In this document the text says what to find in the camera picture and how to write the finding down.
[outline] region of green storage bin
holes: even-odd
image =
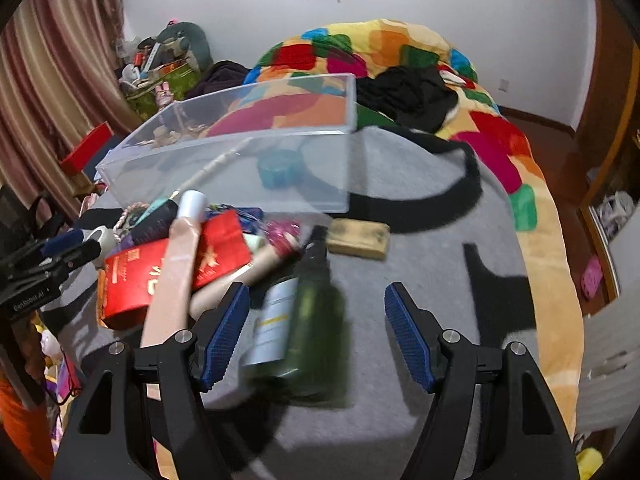
[[[174,93],[175,100],[183,101],[184,95],[200,81],[200,72],[195,71],[185,63],[163,75],[152,85],[128,96],[127,101],[129,102],[129,106],[133,108],[133,111],[135,111],[143,121],[148,120],[158,113],[155,88],[164,81],[169,83],[169,88],[171,88],[171,92]]]

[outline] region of curtain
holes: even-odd
[[[123,19],[122,0],[23,0],[0,34],[0,181],[26,205],[45,189],[76,215],[59,161],[104,121],[140,124],[114,75]]]

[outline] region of white tape roll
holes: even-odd
[[[96,269],[101,269],[107,254],[116,248],[116,238],[113,236],[113,231],[103,225],[91,231],[86,240],[97,240],[100,244],[100,256],[93,263]]]

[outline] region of green bottle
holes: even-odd
[[[329,400],[342,367],[344,298],[331,283],[326,228],[311,233],[294,276],[268,290],[245,378],[279,399]]]

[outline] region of clear storage container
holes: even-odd
[[[121,206],[187,189],[267,212],[345,212],[351,74],[277,79],[174,102],[98,171]]]

